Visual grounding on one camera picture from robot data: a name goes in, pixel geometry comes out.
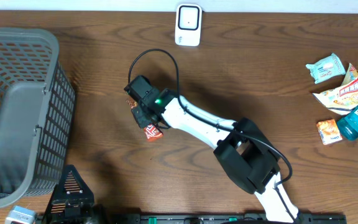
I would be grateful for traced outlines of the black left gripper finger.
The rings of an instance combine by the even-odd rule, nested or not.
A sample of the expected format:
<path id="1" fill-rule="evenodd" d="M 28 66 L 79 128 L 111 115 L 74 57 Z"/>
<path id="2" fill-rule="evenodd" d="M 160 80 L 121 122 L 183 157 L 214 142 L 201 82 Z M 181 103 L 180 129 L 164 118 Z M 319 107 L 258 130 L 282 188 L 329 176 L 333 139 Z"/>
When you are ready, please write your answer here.
<path id="1" fill-rule="evenodd" d="M 66 165 L 63 168 L 61 179 L 57 185 L 62 189 L 59 204 L 94 204 L 94 194 L 74 165 Z"/>
<path id="2" fill-rule="evenodd" d="M 59 207 L 59 200 L 61 199 L 62 189 L 56 185 L 52 196 L 48 202 L 43 219 L 44 220 L 58 220 L 62 217 L 62 210 Z"/>

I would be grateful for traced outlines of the red Top chocolate bar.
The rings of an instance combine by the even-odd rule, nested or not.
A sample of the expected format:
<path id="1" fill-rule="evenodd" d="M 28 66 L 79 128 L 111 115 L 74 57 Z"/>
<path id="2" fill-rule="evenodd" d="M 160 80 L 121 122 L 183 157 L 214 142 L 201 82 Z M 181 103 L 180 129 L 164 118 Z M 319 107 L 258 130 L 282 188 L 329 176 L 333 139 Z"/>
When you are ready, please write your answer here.
<path id="1" fill-rule="evenodd" d="M 134 100 L 130 100 L 129 98 L 126 100 L 131 109 L 137 108 L 137 103 Z M 163 137 L 163 132 L 159 130 L 154 124 L 150 124 L 143 128 L 143 131 L 146 135 L 146 138 L 149 142 L 156 141 Z"/>

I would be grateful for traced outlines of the small orange snack packet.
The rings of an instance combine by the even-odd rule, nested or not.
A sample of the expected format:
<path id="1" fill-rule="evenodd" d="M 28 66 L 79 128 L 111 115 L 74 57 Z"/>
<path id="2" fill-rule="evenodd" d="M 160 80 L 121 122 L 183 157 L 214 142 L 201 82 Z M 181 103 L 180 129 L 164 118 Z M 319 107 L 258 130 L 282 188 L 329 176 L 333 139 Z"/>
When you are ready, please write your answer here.
<path id="1" fill-rule="evenodd" d="M 334 119 L 316 123 L 318 133 L 324 145 L 342 141 L 342 136 Z"/>

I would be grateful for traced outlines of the light teal snack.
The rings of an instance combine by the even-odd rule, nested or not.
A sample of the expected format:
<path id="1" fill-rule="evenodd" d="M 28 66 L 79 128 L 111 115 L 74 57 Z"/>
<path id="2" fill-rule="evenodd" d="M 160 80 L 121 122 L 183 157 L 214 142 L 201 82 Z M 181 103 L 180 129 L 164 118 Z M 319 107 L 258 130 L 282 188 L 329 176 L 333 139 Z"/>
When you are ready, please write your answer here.
<path id="1" fill-rule="evenodd" d="M 313 64 L 306 64 L 305 67 L 310 71 L 315 84 L 325 82 L 332 77 L 345 75 L 346 71 L 340 58 L 332 53 Z"/>

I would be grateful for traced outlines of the cream snack bag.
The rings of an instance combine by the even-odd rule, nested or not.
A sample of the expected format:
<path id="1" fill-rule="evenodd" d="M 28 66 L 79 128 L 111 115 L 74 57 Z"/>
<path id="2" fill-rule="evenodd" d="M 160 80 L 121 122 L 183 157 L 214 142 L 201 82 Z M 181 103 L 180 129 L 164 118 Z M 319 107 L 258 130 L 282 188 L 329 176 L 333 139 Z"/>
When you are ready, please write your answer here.
<path id="1" fill-rule="evenodd" d="M 341 86 L 313 93 L 313 96 L 328 110 L 339 115 L 349 114 L 358 105 L 357 69 L 350 63 Z"/>

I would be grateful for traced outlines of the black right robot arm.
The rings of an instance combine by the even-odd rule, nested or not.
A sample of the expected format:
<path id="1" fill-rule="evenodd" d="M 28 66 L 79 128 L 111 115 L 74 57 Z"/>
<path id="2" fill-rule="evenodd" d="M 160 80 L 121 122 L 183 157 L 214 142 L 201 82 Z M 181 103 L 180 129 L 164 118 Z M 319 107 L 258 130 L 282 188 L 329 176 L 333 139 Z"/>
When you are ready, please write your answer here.
<path id="1" fill-rule="evenodd" d="M 299 210 L 283 187 L 288 179 L 281 177 L 278 164 L 279 160 L 286 164 L 289 161 L 254 122 L 215 116 L 173 90 L 160 91 L 142 75 L 124 90 L 135 101 L 131 112 L 140 128 L 163 123 L 199 139 L 213 149 L 226 175 L 243 191 L 257 197 L 267 220 L 299 222 Z"/>

